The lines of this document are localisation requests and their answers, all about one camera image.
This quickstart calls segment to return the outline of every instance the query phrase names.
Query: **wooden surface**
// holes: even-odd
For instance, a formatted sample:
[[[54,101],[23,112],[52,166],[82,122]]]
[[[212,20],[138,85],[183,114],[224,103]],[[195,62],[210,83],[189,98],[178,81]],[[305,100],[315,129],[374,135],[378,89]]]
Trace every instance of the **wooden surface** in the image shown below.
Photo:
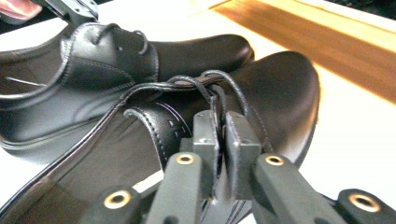
[[[352,7],[345,7],[325,0],[294,0],[306,5],[331,12],[333,14],[347,17],[353,21],[360,21],[383,30],[396,32],[396,21],[372,13],[357,10]]]
[[[286,49],[304,53],[319,73],[321,101],[314,140],[300,171],[318,192],[331,198],[335,199],[341,189],[358,188],[396,208],[394,79],[383,81],[395,71],[394,40],[385,40],[393,34],[380,35],[370,44],[362,37],[330,29],[332,22],[346,24],[340,18],[320,21],[317,15],[317,20],[303,19],[296,14],[306,16],[307,12],[300,11],[303,6],[290,5],[296,4],[294,1],[265,2],[268,4],[230,1],[186,16],[186,8],[172,1],[115,0],[101,5],[99,12],[101,23],[115,22],[126,30],[141,30],[152,41],[237,34],[249,41],[256,59]],[[296,10],[291,13],[286,7]],[[308,15],[314,16],[313,8],[309,10]],[[38,45],[63,26],[53,20],[0,35],[0,50]],[[379,47],[381,43],[388,46]],[[0,150],[0,206],[44,167]]]
[[[291,0],[234,0],[214,10],[396,103],[395,33]]]

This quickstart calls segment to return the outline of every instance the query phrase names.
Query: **shoe upper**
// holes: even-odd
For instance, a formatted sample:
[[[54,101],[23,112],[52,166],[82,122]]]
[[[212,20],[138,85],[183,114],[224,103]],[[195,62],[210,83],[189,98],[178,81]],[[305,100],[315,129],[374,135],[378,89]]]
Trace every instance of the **shoe upper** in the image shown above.
[[[18,62],[23,62],[29,52],[19,53]],[[220,57],[223,53],[233,56]],[[197,76],[211,68],[231,71],[253,58],[248,42],[236,35],[148,42],[141,32],[97,23],[78,27],[63,41],[60,54],[62,64],[45,87],[0,95],[0,134],[5,142],[29,143],[72,130],[105,114],[136,83],[164,80],[177,73]]]
[[[312,64],[299,53],[281,52],[230,75],[246,96],[247,118],[262,151],[300,165],[318,117]],[[0,223],[77,223],[106,189],[134,186],[161,170],[180,149],[181,138],[194,135],[193,116],[209,104],[197,90],[152,85],[112,107],[91,133],[21,189],[0,211]],[[227,110],[242,114],[232,86],[219,85]],[[216,203],[206,203],[203,223],[237,223],[249,211],[249,203],[234,200],[224,181],[218,183]]]

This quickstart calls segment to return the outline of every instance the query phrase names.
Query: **leather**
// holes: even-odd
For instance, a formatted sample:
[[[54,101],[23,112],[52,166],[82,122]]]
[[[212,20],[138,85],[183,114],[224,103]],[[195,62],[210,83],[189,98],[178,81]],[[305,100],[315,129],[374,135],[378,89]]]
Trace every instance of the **leather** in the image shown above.
[[[281,52],[231,75],[254,111],[248,119],[262,150],[301,164],[318,117],[318,75],[311,63],[299,53]],[[225,81],[219,85],[228,109],[241,112],[232,87]],[[180,139],[193,134],[193,115],[209,108],[201,93],[183,82],[154,83],[128,93],[82,141],[2,208],[0,223],[76,223],[106,189],[133,186],[163,169]],[[236,223],[249,211],[249,202],[230,198],[222,176],[217,203],[204,206],[204,223]]]
[[[1,53],[1,76],[7,76],[8,67],[24,68],[34,56],[48,58],[48,54],[53,55],[54,46],[48,43],[42,52],[32,49]],[[223,53],[233,56],[223,57]],[[62,42],[60,56],[62,63],[45,87],[0,95],[4,148],[18,149],[43,139],[50,141],[53,135],[75,130],[104,115],[136,83],[161,81],[180,73],[198,76],[212,68],[232,71],[250,63],[254,53],[246,39],[237,35],[175,43],[148,42],[139,32],[85,23]],[[40,74],[33,73],[40,79]]]

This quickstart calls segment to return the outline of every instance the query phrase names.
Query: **shoelace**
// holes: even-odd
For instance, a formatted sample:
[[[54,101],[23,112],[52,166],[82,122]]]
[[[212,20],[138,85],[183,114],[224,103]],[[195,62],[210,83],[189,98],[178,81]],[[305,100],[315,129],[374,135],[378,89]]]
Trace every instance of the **shoelace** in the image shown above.
[[[238,84],[233,80],[233,78],[225,72],[220,70],[209,70],[203,72],[201,77],[212,77],[219,81],[228,82],[236,93],[236,97],[238,99],[238,104],[243,110],[244,116],[247,117],[249,115],[249,105],[246,99],[245,94],[242,92],[241,88]],[[125,105],[129,99],[133,98],[140,91],[185,91],[187,88],[184,85],[177,85],[178,82],[187,82],[190,83],[196,90],[198,90],[201,95],[205,98],[205,100],[210,104],[210,110],[214,116],[214,120],[216,122],[216,129],[218,133],[218,137],[222,137],[222,126],[225,124],[225,118],[227,114],[227,101],[226,94],[222,87],[216,84],[207,84],[204,85],[195,77],[187,77],[187,76],[174,76],[171,77],[166,82],[150,82],[150,83],[142,83],[133,86],[127,92],[125,92],[121,96],[120,105]],[[219,99],[219,109],[220,109],[220,119],[218,118],[218,99]]]
[[[100,40],[105,36],[108,32],[112,31],[113,29],[120,29],[120,27],[116,23],[110,23],[105,25],[101,32],[99,32],[98,36],[93,40],[93,44],[99,44]],[[135,30],[132,32],[133,34],[141,35],[143,37],[143,48],[139,51],[140,55],[145,54],[149,49],[149,41],[146,38],[145,34],[139,30]]]

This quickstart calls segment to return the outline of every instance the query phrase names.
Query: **shoe stitching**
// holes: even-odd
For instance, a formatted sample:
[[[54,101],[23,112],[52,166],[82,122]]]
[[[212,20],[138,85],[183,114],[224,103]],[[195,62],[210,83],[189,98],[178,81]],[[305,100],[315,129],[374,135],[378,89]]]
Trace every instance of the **shoe stitching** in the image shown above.
[[[94,26],[94,23],[82,24],[70,36],[70,41],[72,41],[72,44],[70,44],[70,46],[68,48],[68,52],[64,55],[64,62],[66,62],[66,63],[63,62],[63,65],[61,65],[61,68],[60,68],[60,70],[64,70],[64,76],[62,77],[61,83],[60,83],[61,86],[63,86],[64,83],[66,83],[67,79],[69,79],[70,66],[71,66],[71,63],[73,63],[73,61],[70,61],[69,59],[74,57],[73,48],[75,46],[75,42],[77,41],[78,35],[84,28],[90,27],[90,26]]]
[[[151,48],[154,50],[154,54],[155,54],[155,73],[153,76],[154,81],[158,81],[158,76],[160,75],[160,60],[158,57],[158,50],[155,49],[155,47],[149,43],[149,45],[151,46]]]
[[[119,31],[121,30],[120,27],[113,27],[113,29],[114,29],[114,30],[119,30]],[[102,33],[103,31],[104,31],[104,29],[98,29],[97,32],[96,32],[95,35],[94,35],[94,36],[96,36],[96,37],[94,37],[94,38],[97,39],[98,36],[101,35],[101,33]],[[94,45],[99,44],[99,41],[100,41],[100,39],[98,39],[98,43],[95,43],[96,41],[95,41],[95,39],[94,39],[94,40],[93,40],[93,44],[94,44]]]
[[[97,34],[96,37],[93,40],[93,44],[97,45],[99,44],[100,40],[102,39],[103,36],[105,36],[107,33],[109,33],[113,29],[120,28],[116,23],[110,23],[108,25],[103,26],[104,28],[100,30]]]
[[[120,70],[117,67],[113,67],[113,66],[105,64],[105,63],[93,62],[93,61],[90,61],[90,60],[87,60],[87,59],[83,59],[83,58],[79,58],[79,57],[76,57],[76,56],[73,57],[73,60],[81,62],[81,63],[86,63],[86,64],[89,64],[89,65],[96,65],[96,66],[104,67],[104,68],[106,68],[108,70],[111,70],[113,72],[117,72],[117,73],[123,74],[126,78],[130,79],[131,81],[134,81],[134,79],[131,77],[131,75],[129,75],[125,71]]]
[[[70,47],[69,47],[69,43],[67,42],[67,39],[61,39],[61,58],[64,58],[64,53],[68,52]]]
[[[76,156],[77,151],[79,151],[82,147],[84,147],[91,139],[93,136],[95,136],[96,134],[102,134],[103,133],[103,129],[109,124],[110,119],[113,117],[113,115],[119,110],[119,108],[122,105],[118,104],[118,105],[114,105],[100,120],[99,122],[92,128],[92,130],[85,135],[80,142],[78,142],[75,146],[73,146],[72,148],[70,148],[68,151],[66,151],[60,158],[58,158],[57,160],[55,160],[53,163],[51,163],[49,166],[47,166],[42,172],[40,172],[40,174],[38,174],[37,176],[35,176],[31,181],[29,181],[29,183],[27,183],[25,186],[23,186],[20,189],[20,194],[25,194],[27,192],[29,192],[32,188],[33,185],[37,184],[44,176],[49,175],[49,173],[53,170],[54,167],[60,165],[60,164],[64,164],[64,161],[67,161],[70,158],[73,158],[74,156]],[[81,161],[84,160],[84,158],[90,153],[91,151],[87,151],[85,153],[85,155],[83,155],[82,157],[80,157],[80,160],[77,161],[73,167],[77,166]],[[63,179],[65,176],[67,175],[67,173],[63,174],[62,176],[60,176],[58,178],[58,181]],[[10,200],[8,200],[8,202],[6,202],[2,209],[1,209],[1,214],[0,216],[2,216],[3,214],[6,214],[7,212],[9,212],[10,210],[12,211],[12,209],[15,208],[15,206],[17,206],[14,202],[16,201],[18,195],[14,195],[12,196],[12,198]]]
[[[268,152],[268,151],[269,152],[274,152],[274,149],[273,149],[273,147],[271,145],[271,142],[270,142],[270,140],[268,138],[268,133],[267,133],[267,130],[265,129],[265,125],[264,125],[264,122],[263,122],[262,118],[260,117],[259,113],[257,112],[257,110],[256,110],[256,108],[254,106],[251,106],[250,108],[253,111],[253,113],[256,115],[257,119],[259,120],[260,126],[262,127],[262,131],[264,132],[264,138],[263,138],[263,140],[264,140],[264,146],[263,146],[264,151],[265,152]]]
[[[66,27],[63,28],[62,31],[61,31],[59,34],[55,35],[53,38],[51,38],[51,39],[45,41],[44,43],[42,43],[42,44],[40,44],[40,45],[33,46],[33,47],[30,47],[30,48],[27,48],[27,49],[16,49],[16,50],[12,50],[12,52],[15,52],[16,54],[23,54],[23,53],[26,53],[26,52],[29,52],[29,51],[32,51],[32,50],[41,49],[41,48],[43,48],[43,47],[46,47],[46,46],[48,46],[48,45],[51,45],[51,44],[53,43],[54,39],[57,39],[57,41],[59,41],[58,38],[59,38],[59,39],[62,39],[62,38],[60,38],[59,36],[60,36],[60,35],[64,35],[65,33],[67,33],[66,29],[67,29]]]
[[[157,142],[158,146],[161,149],[161,153],[163,154],[163,159],[165,161],[168,161],[168,158],[167,158],[167,156],[165,154],[165,150],[163,149],[163,141],[161,140],[160,135],[156,132],[156,130],[154,128],[154,125],[152,125],[152,123],[149,121],[148,116],[144,113],[144,111],[142,109],[140,109],[138,107],[133,106],[132,109],[134,109],[137,112],[139,112],[143,116],[143,118],[146,120],[146,123],[150,127],[150,130],[154,133],[155,141]]]

